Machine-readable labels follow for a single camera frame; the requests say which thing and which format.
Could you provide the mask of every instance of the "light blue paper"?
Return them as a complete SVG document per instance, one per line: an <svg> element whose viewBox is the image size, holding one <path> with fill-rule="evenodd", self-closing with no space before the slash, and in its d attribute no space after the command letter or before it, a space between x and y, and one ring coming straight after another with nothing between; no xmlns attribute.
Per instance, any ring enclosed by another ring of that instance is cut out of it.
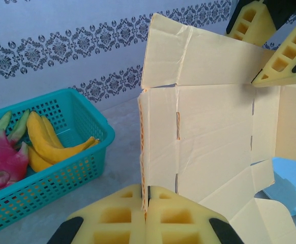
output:
<svg viewBox="0 0 296 244"><path fill-rule="evenodd" d="M296 215L296 161L274 158L275 183L264 189L273 200L284 204L291 215Z"/></svg>

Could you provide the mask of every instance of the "dragon fruit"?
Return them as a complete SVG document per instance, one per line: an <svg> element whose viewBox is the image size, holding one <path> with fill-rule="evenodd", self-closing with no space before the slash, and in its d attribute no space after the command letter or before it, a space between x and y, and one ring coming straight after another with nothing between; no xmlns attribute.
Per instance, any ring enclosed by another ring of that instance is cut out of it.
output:
<svg viewBox="0 0 296 244"><path fill-rule="evenodd" d="M6 127L10 122L11 112L7 112L0 120L0 190L22 180L26 176L28 166L28 145L21 143L19 151L14 145L26 131L26 122L29 115L27 110L18 120L10 136L6 136Z"/></svg>
<svg viewBox="0 0 296 244"><path fill-rule="evenodd" d="M28 145L22 142L21 149L17 152L13 149L2 151L0 160L0 190L22 180L27 172Z"/></svg>

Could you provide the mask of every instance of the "banana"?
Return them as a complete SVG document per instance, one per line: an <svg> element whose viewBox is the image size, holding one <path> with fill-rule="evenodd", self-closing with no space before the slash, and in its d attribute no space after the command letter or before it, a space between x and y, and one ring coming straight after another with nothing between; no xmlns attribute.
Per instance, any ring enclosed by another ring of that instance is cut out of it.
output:
<svg viewBox="0 0 296 244"><path fill-rule="evenodd" d="M53 164L68 159L95 143L95 138L91 136L86 142L74 147L58 148L54 146L42 118L35 111L32 111L28 117L27 130L35 151L44 160Z"/></svg>
<svg viewBox="0 0 296 244"><path fill-rule="evenodd" d="M53 145L57 148L64 148L63 145L61 144L60 140L58 139L51 122L48 120L47 117L45 117L43 115L41 117L42 117L43 123L45 125L45 128L47 130L49 137L51 138L51 142L53 143Z"/></svg>
<svg viewBox="0 0 296 244"><path fill-rule="evenodd" d="M52 164L41 158L31 146L28 147L28 157L29 165L36 173L52 166Z"/></svg>
<svg viewBox="0 0 296 244"><path fill-rule="evenodd" d="M100 143L99 139L95 139L95 141L92 143L92 145L90 145L88 148L91 148L93 146L96 146L98 143Z"/></svg>

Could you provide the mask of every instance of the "teal plastic basket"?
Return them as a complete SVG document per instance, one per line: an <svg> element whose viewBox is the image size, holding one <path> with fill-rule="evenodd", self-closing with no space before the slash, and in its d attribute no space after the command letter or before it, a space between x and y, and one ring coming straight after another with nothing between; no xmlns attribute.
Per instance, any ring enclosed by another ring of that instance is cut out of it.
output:
<svg viewBox="0 0 296 244"><path fill-rule="evenodd" d="M27 109L51 121L64 147L83 143L90 136L101 142L41 172L34 173L28 167L25 179L0 190L0 230L99 177L104 170L106 148L115 136L106 118L71 88L0 109L0 118L12 111L7 131ZM23 140L29 142L28 135Z"/></svg>

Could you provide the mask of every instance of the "gray floor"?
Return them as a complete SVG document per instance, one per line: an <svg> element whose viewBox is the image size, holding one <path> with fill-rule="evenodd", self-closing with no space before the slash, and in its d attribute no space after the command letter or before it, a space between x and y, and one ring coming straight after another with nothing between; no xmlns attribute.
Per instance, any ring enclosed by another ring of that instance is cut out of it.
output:
<svg viewBox="0 0 296 244"><path fill-rule="evenodd" d="M116 134L107 151L103 175L0 231L0 244L46 244L69 214L125 186L140 183L137 100L105 110L103 114ZM257 197L266 198L262 193Z"/></svg>

